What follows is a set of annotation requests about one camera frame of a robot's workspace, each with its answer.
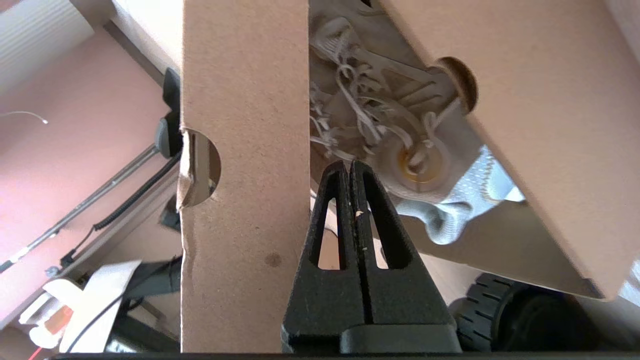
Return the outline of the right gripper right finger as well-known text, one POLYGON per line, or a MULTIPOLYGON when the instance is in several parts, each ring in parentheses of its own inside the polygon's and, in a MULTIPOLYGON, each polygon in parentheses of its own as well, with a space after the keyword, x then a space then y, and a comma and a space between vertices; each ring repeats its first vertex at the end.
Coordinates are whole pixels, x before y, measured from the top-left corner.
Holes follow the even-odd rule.
POLYGON ((350 203, 365 322, 453 327, 395 205, 373 169, 361 161, 350 166, 350 203))

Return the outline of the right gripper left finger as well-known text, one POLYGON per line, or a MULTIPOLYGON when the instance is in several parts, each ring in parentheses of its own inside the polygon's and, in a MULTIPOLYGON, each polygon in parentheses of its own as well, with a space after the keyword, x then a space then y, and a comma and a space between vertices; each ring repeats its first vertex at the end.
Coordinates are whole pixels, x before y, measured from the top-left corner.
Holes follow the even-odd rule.
POLYGON ((367 280, 373 248, 370 208, 361 189, 363 162, 329 165, 323 172, 294 284, 281 325, 286 353, 368 353, 371 325, 367 280), (338 269, 320 267, 331 200, 336 202, 338 269))

